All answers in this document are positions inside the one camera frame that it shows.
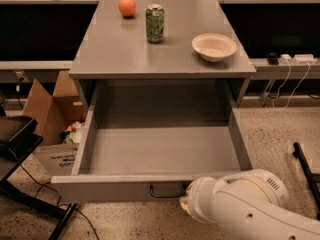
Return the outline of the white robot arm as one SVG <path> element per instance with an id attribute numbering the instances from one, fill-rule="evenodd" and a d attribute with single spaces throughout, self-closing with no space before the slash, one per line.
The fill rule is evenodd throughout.
<path id="1" fill-rule="evenodd" d="M 217 225 L 233 240 L 320 240 L 320 222 L 289 211 L 287 201 L 284 183 L 262 169 L 200 177 L 180 198 L 193 219 Z"/>

